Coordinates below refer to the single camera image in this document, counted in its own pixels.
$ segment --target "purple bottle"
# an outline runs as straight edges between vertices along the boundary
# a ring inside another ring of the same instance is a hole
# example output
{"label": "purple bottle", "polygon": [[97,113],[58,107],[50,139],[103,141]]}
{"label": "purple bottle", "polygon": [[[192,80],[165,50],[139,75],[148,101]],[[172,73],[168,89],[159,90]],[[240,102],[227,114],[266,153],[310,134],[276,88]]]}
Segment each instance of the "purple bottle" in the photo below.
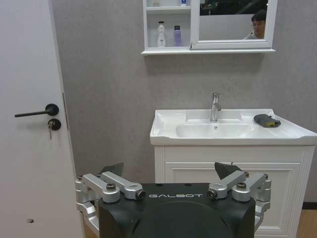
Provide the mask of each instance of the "purple bottle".
{"label": "purple bottle", "polygon": [[182,45],[180,26],[174,26],[174,46]]}

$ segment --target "key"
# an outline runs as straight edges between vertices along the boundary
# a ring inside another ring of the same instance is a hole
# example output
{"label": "key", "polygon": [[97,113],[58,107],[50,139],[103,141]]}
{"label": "key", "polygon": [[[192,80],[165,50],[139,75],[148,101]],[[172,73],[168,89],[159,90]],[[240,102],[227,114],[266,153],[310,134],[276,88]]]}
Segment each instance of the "key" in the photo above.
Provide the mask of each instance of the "key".
{"label": "key", "polygon": [[50,133],[50,140],[52,140],[52,127],[55,125],[54,121],[49,122],[49,133]]}

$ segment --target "faucet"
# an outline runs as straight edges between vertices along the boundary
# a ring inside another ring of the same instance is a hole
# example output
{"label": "faucet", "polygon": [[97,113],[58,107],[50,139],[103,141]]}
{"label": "faucet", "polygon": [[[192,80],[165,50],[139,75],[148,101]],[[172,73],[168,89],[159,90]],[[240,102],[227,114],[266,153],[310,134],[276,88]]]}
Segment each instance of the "faucet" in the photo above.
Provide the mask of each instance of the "faucet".
{"label": "faucet", "polygon": [[217,112],[221,111],[221,106],[219,104],[219,96],[221,96],[218,93],[213,94],[213,99],[211,103],[211,117],[210,117],[210,122],[215,123],[218,121],[217,119]]}

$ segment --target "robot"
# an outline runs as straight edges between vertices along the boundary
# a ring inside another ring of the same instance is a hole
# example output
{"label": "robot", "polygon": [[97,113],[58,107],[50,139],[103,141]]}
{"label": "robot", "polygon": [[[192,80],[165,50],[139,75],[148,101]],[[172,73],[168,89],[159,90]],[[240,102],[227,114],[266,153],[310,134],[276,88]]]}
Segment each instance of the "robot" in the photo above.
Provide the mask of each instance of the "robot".
{"label": "robot", "polygon": [[234,165],[215,170],[216,183],[140,184],[105,167],[76,180],[77,209],[99,238],[254,238],[271,180]]}

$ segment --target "textured wall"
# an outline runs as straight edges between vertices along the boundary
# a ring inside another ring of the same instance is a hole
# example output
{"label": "textured wall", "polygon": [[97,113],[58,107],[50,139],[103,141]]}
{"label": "textured wall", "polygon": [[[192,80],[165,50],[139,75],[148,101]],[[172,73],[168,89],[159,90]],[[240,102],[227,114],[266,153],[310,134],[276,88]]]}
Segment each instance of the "textured wall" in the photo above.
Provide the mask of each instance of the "textured wall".
{"label": "textured wall", "polygon": [[[155,109],[273,108],[317,131],[317,2],[280,0],[273,54],[143,57],[142,0],[52,0],[78,174],[154,182]],[[306,201],[317,201],[315,153]]]}

